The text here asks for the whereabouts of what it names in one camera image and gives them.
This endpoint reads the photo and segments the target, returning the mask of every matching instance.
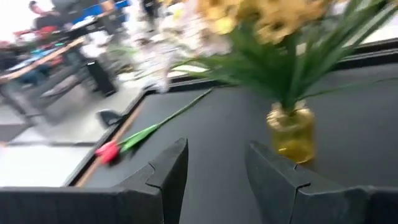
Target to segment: yellow glass vase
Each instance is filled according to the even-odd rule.
[[[313,113],[303,101],[297,102],[290,114],[280,103],[273,104],[267,115],[272,147],[298,164],[309,161],[315,156],[314,122]]]

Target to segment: dark tabletop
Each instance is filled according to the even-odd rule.
[[[334,72],[315,89],[398,77],[398,64]],[[205,90],[151,95],[125,137],[162,121]],[[249,140],[269,145],[265,117],[273,101],[238,87],[219,88],[160,128],[134,154],[101,166],[87,187],[114,186],[181,137],[189,168],[181,224],[260,223],[247,180]],[[308,99],[316,115],[318,154],[307,167],[339,184],[398,186],[398,82]]]

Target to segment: glass vase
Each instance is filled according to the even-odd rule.
[[[298,164],[309,161],[315,156],[314,122],[303,101],[297,102],[291,113],[286,113],[280,103],[273,104],[267,115],[272,147]]]

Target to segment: white wall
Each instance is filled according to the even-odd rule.
[[[39,6],[50,10],[51,0],[36,0]],[[37,16],[28,8],[30,0],[0,0],[0,40],[14,41],[12,32],[32,27]]]

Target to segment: red tulip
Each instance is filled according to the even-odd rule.
[[[103,144],[99,149],[97,149],[97,150],[95,151],[95,154],[96,154],[97,156],[100,156],[100,155],[102,155],[105,151],[107,151],[109,148],[114,147],[115,145],[117,145],[116,141],[107,142],[107,143]]]
[[[117,158],[120,151],[120,147],[118,146],[116,141],[110,141],[101,146],[99,149],[95,151],[95,154],[99,156],[99,160],[103,164],[108,164],[115,158]]]

